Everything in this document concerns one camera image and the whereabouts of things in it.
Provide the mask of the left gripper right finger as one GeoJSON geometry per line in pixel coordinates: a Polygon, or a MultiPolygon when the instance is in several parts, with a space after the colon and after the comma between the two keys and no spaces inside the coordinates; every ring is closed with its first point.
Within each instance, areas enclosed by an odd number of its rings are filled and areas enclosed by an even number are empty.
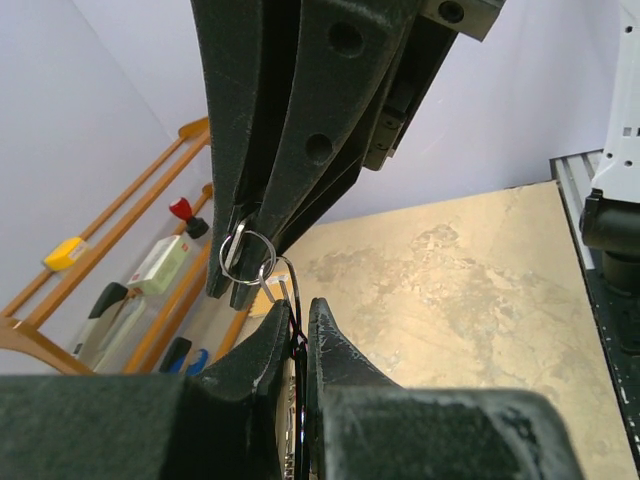
{"type": "Polygon", "coordinates": [[[319,479],[582,479],[565,423],[520,389],[404,388],[310,305],[307,427],[319,479]]]}

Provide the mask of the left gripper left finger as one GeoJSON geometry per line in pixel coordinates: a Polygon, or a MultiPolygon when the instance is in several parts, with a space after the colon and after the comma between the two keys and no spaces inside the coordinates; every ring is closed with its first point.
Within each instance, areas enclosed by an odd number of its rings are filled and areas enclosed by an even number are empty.
{"type": "Polygon", "coordinates": [[[240,385],[238,360],[200,374],[5,376],[5,479],[251,479],[221,406],[221,374],[240,385]]]}

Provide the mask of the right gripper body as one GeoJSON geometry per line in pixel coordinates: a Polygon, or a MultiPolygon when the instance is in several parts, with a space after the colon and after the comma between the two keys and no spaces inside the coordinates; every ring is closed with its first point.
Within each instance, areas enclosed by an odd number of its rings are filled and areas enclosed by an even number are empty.
{"type": "Polygon", "coordinates": [[[494,0],[424,1],[400,57],[363,166],[382,168],[393,156],[456,37],[482,41],[503,3],[494,0]]]}

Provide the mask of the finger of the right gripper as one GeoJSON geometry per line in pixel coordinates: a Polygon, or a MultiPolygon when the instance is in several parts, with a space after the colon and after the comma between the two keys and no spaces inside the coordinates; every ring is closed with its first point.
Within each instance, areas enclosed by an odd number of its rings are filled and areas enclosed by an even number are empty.
{"type": "Polygon", "coordinates": [[[335,203],[325,193],[366,153],[416,1],[304,1],[273,168],[249,229],[285,252],[335,203]]]}
{"type": "Polygon", "coordinates": [[[211,137],[214,190],[208,295],[231,281],[219,252],[264,194],[293,78],[297,1],[195,1],[211,137]]]}

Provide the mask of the large metal keyring with clips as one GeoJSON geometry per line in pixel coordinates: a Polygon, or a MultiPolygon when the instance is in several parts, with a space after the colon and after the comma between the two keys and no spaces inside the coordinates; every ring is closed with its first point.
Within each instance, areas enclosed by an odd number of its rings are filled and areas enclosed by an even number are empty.
{"type": "Polygon", "coordinates": [[[251,479],[306,479],[309,455],[306,445],[306,390],[308,341],[302,331],[299,285],[293,264],[276,254],[261,233],[242,220],[212,250],[220,272],[238,288],[258,286],[269,298],[271,309],[261,326],[243,341],[237,352],[222,362],[227,368],[238,360],[248,371],[240,385],[230,385],[229,373],[221,374],[221,406],[232,415],[230,427],[240,432],[232,440],[245,464],[240,470],[251,479]],[[258,271],[248,279],[232,273],[240,247],[261,240],[267,256],[258,259],[258,271]]]}

